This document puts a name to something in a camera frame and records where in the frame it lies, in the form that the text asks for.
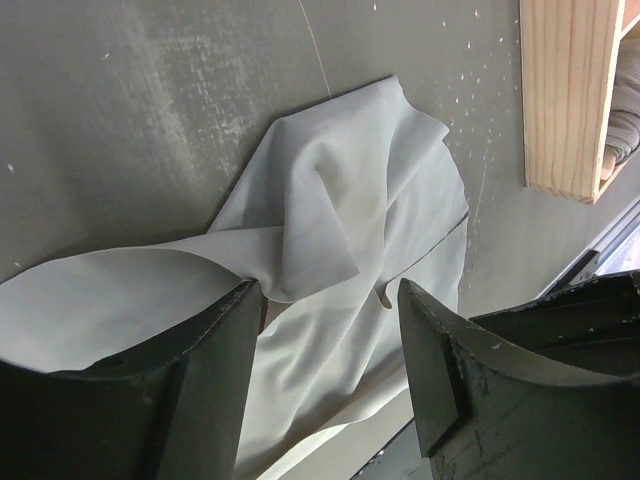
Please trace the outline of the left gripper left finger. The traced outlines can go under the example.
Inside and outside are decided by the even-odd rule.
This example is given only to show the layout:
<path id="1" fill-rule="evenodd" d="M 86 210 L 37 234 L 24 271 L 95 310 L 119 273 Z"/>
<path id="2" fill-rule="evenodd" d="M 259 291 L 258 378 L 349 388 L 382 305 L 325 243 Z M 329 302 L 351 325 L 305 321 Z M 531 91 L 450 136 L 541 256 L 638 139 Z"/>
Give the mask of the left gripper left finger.
<path id="1" fill-rule="evenodd" d="M 1 366 L 5 479 L 229 479 L 263 297 L 243 282 L 81 371 Z"/>

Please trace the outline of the wooden compartment tray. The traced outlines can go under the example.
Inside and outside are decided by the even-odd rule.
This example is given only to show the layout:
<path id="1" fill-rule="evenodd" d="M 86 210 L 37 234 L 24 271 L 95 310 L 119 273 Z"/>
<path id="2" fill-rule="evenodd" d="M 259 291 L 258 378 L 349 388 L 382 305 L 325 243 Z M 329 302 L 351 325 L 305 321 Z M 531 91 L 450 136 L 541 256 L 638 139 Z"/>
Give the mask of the wooden compartment tray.
<path id="1" fill-rule="evenodd" d="M 624 39 L 639 35 L 636 1 L 522 1 L 525 181 L 585 204 L 623 169 L 606 147 Z"/>

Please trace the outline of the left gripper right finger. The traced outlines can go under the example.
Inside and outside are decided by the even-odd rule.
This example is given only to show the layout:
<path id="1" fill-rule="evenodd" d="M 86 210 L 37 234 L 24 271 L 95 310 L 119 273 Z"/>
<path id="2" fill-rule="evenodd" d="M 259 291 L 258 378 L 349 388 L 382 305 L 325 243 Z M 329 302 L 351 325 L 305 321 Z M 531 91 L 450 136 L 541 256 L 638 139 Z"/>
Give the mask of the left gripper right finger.
<path id="1" fill-rule="evenodd" d="M 436 479 L 639 475 L 639 275 L 471 319 L 398 291 L 421 454 Z"/>

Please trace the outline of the grey rolled garment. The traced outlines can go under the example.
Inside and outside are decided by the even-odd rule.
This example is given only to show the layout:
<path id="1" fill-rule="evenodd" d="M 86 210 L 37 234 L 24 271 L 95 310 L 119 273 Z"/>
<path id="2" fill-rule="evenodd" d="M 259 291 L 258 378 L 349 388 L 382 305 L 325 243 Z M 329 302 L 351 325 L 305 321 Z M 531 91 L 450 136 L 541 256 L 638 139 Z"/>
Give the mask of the grey rolled garment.
<path id="1" fill-rule="evenodd" d="M 639 65 L 628 64 L 618 71 L 614 80 L 601 177 L 608 179 L 615 168 L 638 149 Z"/>

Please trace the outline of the grey underwear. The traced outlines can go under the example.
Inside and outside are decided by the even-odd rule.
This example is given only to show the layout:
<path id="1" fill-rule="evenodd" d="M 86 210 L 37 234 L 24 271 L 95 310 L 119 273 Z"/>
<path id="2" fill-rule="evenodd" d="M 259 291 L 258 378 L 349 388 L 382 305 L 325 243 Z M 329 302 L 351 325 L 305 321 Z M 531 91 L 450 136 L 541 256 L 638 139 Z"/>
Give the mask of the grey underwear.
<path id="1" fill-rule="evenodd" d="M 447 127 L 390 77 L 276 120 L 209 230 L 1 287 L 1 366 L 81 371 L 243 282 L 263 324 L 233 475 L 346 479 L 412 415 L 397 292 L 458 300 L 468 205 Z"/>

